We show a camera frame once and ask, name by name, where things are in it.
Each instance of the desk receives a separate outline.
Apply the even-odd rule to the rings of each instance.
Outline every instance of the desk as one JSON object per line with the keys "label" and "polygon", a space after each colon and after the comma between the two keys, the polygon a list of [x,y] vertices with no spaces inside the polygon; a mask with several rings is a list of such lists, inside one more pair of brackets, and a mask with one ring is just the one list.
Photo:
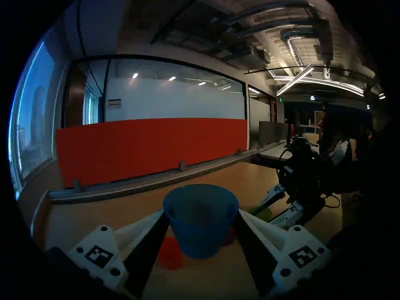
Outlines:
{"label": "desk", "polygon": [[[279,157],[281,156],[282,152],[285,151],[285,150],[287,149],[285,146],[286,146],[285,143],[280,144],[280,145],[275,146],[275,147],[273,147],[273,148],[271,148],[271,149],[268,149],[268,150],[265,150],[265,151],[260,152],[259,155],[260,155],[261,157],[263,157],[263,158],[278,160]],[[319,147],[311,146],[311,149],[312,149],[313,151],[317,152],[317,153],[320,152]],[[291,157],[292,157],[292,153],[290,153],[289,151],[286,151],[286,152],[283,154],[281,160],[282,160],[282,161],[285,161],[285,160],[287,160],[287,159],[289,159],[289,158],[291,158]]]}
{"label": "desk", "polygon": [[[46,225],[46,244],[68,251],[96,227],[117,230],[160,209],[166,194],[189,184],[211,184],[234,193],[242,209],[256,206],[267,190],[278,183],[275,169],[239,162],[215,172],[171,186],[98,202],[54,205]],[[270,209],[276,216],[288,205],[282,199]],[[326,243],[341,229],[341,209],[324,208],[306,228]],[[143,299],[258,299],[257,291],[239,243],[223,247],[206,260],[184,258],[183,269],[171,271],[157,262],[144,289]]]}

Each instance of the blue cup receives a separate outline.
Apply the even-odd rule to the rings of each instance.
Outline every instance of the blue cup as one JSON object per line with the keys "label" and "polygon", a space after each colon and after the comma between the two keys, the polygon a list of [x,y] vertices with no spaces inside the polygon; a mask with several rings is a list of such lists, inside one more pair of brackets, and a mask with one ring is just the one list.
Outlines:
{"label": "blue cup", "polygon": [[170,191],[163,208],[182,252],[193,259],[207,259],[224,243],[239,202],[225,188],[192,184]]}

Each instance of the orange partition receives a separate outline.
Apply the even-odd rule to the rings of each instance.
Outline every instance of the orange partition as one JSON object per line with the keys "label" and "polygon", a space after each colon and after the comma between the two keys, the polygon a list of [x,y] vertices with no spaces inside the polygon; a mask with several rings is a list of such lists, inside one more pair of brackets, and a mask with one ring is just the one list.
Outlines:
{"label": "orange partition", "polygon": [[65,187],[100,184],[235,154],[247,147],[247,122],[221,118],[137,119],[58,129]]}

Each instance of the window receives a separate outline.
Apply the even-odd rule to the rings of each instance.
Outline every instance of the window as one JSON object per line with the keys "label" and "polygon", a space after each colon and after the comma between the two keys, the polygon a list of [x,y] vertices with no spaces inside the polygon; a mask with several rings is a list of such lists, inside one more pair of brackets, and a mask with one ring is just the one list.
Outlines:
{"label": "window", "polygon": [[98,123],[99,98],[86,86],[83,97],[83,125]]}
{"label": "window", "polygon": [[14,189],[53,158],[56,99],[66,57],[50,30],[26,62],[15,90],[8,129],[8,160]]}

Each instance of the green object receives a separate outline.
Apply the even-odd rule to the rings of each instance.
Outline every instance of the green object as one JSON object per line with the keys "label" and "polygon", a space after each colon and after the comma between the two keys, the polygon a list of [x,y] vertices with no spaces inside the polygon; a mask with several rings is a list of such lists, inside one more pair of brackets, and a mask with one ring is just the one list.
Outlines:
{"label": "green object", "polygon": [[[259,208],[258,206],[253,207],[248,211],[248,213],[253,214],[258,208]],[[268,207],[266,207],[262,211],[258,212],[255,216],[265,222],[268,222],[271,218],[271,215],[272,215],[271,210]]]}

